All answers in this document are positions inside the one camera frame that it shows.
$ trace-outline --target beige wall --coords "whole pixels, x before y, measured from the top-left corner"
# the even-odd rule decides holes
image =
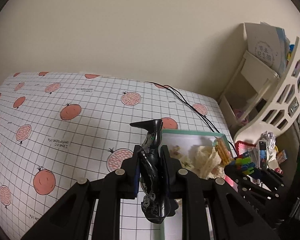
[[[300,36],[290,0],[10,0],[0,84],[15,72],[85,71],[216,97],[245,50],[245,21]]]

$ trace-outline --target grid pattern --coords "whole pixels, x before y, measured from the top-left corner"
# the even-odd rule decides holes
[[[25,85],[14,91],[21,82]],[[60,87],[45,92],[53,83],[60,83]],[[138,93],[141,101],[127,106],[121,100],[123,92]],[[191,105],[205,105],[206,116],[232,142],[214,99],[180,92]],[[0,86],[0,93],[0,187],[7,186],[11,194],[7,207],[0,199],[0,225],[10,239],[19,240],[78,178],[104,178],[109,173],[109,149],[133,150],[135,144],[141,144],[146,131],[130,127],[129,123],[170,117],[178,129],[210,131],[171,92],[144,82],[102,76],[87,79],[84,73],[20,73],[9,76]],[[13,107],[20,97],[26,99],[18,108]],[[70,111],[61,119],[60,112],[66,104]],[[79,114],[74,105],[81,107]],[[31,133],[20,144],[16,132],[25,124],[31,126]],[[38,194],[42,191],[34,187],[34,177],[42,169],[52,172],[55,178],[53,185],[49,177],[53,189],[45,195]],[[121,240],[159,238],[160,226],[151,224],[141,211],[143,196],[140,188],[138,198],[122,200]]]

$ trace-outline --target yellow object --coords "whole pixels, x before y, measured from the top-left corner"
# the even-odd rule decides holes
[[[228,149],[226,147],[225,142],[222,138],[217,138],[218,144],[216,145],[217,152],[223,162],[224,165],[228,165],[230,163],[230,155],[228,153]]]

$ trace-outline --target black cable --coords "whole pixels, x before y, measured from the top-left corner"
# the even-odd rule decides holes
[[[172,86],[169,86],[169,85],[161,85],[161,84],[158,84],[158,83],[155,83],[155,82],[149,82],[151,84],[154,84],[154,85],[157,85],[157,86],[161,86],[167,90],[169,90],[177,99],[179,99],[182,103],[184,103],[185,105],[187,105],[189,108],[191,108],[193,111],[195,111],[202,119],[203,121],[205,122],[205,124],[209,127],[209,129],[212,131],[212,132],[217,132],[217,133],[220,133],[220,131],[215,127],[215,125],[209,120],[209,118],[207,118],[205,115],[199,113],[193,106],[191,106],[187,101],[186,99],[184,98],[184,96],[180,93],[180,91],[176,90],[175,88],[173,88]],[[235,147],[234,145],[228,140],[228,143],[231,145],[231,147],[234,149],[234,152],[236,153],[236,150],[235,150]]]
[[[220,133],[220,132],[218,131],[218,129],[214,126],[214,124],[209,120],[209,118],[206,117],[205,115],[199,113],[193,106],[189,105],[189,103],[185,100],[185,98],[183,97],[183,95],[182,95],[178,90],[176,90],[176,89],[173,88],[172,86],[169,86],[169,85],[166,85],[166,86],[168,86],[168,87],[172,88],[173,90],[175,90],[176,92],[178,92],[178,93],[182,96],[183,100],[186,102],[186,104],[187,104],[188,106],[190,106],[194,111],[196,111],[197,114],[199,114],[205,121],[209,122],[209,123],[213,126],[213,128],[214,128],[218,133]]]

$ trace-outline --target table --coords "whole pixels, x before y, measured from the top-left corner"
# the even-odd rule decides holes
[[[213,98],[179,91],[191,105],[206,108],[206,117],[232,142]],[[20,239],[78,178],[103,178],[112,153],[143,142],[146,131],[129,123],[165,117],[175,121],[169,128],[210,131],[171,92],[147,82],[84,73],[9,76],[0,86],[0,226]],[[121,240],[160,237],[160,225],[141,211],[140,191],[135,200],[122,200]]]

